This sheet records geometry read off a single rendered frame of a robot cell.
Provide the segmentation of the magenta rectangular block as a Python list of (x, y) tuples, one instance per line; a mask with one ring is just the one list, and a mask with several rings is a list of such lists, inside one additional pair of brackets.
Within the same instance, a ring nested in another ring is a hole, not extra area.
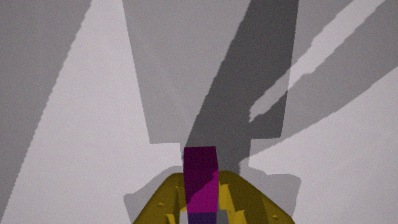
[(187, 213), (217, 212), (216, 147), (184, 147), (183, 173)]

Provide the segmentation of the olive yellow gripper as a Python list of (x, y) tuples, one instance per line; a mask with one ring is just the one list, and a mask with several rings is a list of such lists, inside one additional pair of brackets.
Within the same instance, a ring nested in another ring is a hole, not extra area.
[[(218, 200), (229, 224), (295, 224), (293, 219), (247, 180), (232, 171), (218, 171)], [(133, 224), (179, 224), (186, 211), (184, 173), (165, 179)]]

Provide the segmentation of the dark purple rod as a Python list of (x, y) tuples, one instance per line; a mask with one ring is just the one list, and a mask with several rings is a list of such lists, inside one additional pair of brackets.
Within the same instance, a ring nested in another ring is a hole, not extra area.
[(217, 212), (187, 213), (188, 224), (216, 224)]

